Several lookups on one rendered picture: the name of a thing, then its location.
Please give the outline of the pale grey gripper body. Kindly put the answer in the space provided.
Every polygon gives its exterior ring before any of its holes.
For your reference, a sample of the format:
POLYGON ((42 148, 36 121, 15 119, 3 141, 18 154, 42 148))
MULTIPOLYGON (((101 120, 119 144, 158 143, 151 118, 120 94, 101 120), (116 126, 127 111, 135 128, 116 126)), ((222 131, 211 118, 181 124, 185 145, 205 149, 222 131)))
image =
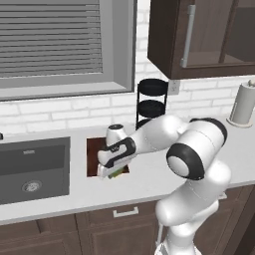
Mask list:
POLYGON ((129 164, 129 160, 126 162, 122 162, 120 164, 115 165, 114 167, 111 168, 106 168, 105 166, 99 164, 98 165, 98 171, 97 171, 97 176, 100 179, 104 179, 105 177, 108 177, 110 174, 113 172, 117 171, 120 168, 125 168, 129 164))

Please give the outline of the green and yellow sponge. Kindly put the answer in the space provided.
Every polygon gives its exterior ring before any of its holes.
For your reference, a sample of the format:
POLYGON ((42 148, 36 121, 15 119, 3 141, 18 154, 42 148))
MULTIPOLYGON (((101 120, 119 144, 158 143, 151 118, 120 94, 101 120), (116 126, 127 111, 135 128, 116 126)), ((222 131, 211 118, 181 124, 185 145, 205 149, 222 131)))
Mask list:
POLYGON ((110 175, 108 176, 108 178, 109 178, 109 179, 115 178, 115 177, 119 176, 120 174, 122 174, 124 170, 125 170, 124 168, 120 168, 120 169, 118 169, 117 171, 115 171, 115 172, 113 172, 112 174, 110 174, 110 175))

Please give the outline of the dark brown cutting board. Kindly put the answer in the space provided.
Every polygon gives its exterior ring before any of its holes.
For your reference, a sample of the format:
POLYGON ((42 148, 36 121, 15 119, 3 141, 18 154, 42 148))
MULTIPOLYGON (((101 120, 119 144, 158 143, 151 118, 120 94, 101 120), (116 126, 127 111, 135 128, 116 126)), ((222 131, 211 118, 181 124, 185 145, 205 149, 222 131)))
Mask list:
POLYGON ((98 172, 98 151, 106 145, 104 137, 87 139, 87 176, 93 177, 98 172))

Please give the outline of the dark wood drawer front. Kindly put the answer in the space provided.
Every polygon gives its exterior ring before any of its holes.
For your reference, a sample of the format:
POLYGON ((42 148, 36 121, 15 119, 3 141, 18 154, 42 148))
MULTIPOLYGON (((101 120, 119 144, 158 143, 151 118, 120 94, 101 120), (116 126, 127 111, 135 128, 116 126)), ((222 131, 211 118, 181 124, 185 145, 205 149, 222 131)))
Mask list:
POLYGON ((147 216, 154 215, 155 205, 156 205, 155 201, 147 201, 142 203, 135 203, 123 206, 115 206, 112 208, 104 208, 100 210, 81 212, 76 214, 76 219, 78 227, 80 229, 112 224, 114 222, 135 220, 140 218, 144 219, 147 216), (138 207, 139 214, 121 218, 113 217, 113 210, 117 210, 118 212, 130 211, 133 210, 135 206, 138 207))

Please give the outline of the dark wood cupboard door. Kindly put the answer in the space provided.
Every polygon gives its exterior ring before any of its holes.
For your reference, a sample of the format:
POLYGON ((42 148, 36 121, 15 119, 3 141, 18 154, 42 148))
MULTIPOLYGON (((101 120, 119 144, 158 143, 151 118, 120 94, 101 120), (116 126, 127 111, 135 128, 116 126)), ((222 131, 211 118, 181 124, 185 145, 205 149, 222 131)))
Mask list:
POLYGON ((121 222, 80 230, 83 255, 153 255, 154 220, 121 222))

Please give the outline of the dark grey sink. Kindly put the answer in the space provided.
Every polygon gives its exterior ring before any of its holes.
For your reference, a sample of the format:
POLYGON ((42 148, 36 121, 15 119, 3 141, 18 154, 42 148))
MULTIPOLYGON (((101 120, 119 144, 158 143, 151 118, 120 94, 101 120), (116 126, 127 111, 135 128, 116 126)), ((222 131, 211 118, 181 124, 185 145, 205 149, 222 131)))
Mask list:
POLYGON ((68 136, 0 143, 0 205, 70 193, 68 136))

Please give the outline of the dark wood base cupboard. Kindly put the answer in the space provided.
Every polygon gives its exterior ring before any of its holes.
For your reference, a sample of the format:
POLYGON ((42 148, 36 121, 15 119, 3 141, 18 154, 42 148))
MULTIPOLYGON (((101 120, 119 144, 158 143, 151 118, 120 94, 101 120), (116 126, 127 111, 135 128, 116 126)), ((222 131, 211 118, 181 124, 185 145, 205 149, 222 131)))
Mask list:
POLYGON ((75 216, 0 226, 0 255, 82 255, 75 216))
POLYGON ((253 185, 229 188, 219 200, 218 210, 197 230, 194 244, 202 255, 223 255, 253 185))

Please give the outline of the grey window blinds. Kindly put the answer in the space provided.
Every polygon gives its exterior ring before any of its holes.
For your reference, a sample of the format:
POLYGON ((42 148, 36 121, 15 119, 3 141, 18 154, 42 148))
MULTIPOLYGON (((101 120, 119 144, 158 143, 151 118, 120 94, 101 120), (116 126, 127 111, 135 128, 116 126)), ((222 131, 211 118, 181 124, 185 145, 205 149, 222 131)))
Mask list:
POLYGON ((0 77, 103 70, 99 0, 0 0, 0 77))

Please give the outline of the white paper towel roll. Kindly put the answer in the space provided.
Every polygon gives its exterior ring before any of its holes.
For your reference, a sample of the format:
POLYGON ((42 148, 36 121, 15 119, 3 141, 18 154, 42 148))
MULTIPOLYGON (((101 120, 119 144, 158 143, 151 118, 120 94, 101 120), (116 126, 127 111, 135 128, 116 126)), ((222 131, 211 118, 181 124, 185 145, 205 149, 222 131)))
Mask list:
POLYGON ((226 119, 238 128, 251 128, 255 108, 255 78, 239 86, 230 116, 226 119))

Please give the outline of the glass cupboard door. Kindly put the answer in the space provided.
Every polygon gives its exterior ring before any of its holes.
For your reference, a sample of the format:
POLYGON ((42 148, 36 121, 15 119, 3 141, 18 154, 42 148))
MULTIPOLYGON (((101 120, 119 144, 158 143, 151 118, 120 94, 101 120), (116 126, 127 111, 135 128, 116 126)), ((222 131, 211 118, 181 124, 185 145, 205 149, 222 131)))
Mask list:
POLYGON ((178 0, 174 79, 255 75, 255 0, 178 0), (195 18, 187 67, 180 66, 188 6, 195 18))

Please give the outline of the white wall socket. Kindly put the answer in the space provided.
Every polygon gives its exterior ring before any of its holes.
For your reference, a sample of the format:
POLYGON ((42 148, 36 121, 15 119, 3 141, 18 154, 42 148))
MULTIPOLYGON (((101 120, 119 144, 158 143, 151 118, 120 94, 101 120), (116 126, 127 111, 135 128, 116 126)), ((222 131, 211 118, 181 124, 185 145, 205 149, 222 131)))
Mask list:
POLYGON ((178 95, 180 87, 180 80, 169 80, 168 81, 168 94, 170 96, 178 95))

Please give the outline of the grey window frame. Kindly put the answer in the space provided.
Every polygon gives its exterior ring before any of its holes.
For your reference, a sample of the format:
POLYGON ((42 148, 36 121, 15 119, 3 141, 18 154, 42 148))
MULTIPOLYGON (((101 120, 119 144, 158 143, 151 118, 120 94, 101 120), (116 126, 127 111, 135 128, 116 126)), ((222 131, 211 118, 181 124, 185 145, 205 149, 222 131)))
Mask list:
POLYGON ((93 74, 0 77, 0 102, 130 92, 137 0, 99 0, 103 70, 93 74))

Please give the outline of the dark wood wall cupboard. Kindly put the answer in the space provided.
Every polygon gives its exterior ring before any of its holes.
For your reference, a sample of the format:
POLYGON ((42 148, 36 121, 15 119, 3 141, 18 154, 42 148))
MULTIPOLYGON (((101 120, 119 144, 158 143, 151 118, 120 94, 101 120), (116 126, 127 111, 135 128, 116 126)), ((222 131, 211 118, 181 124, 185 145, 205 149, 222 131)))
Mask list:
POLYGON ((150 1, 147 57, 171 80, 177 16, 178 0, 150 1))

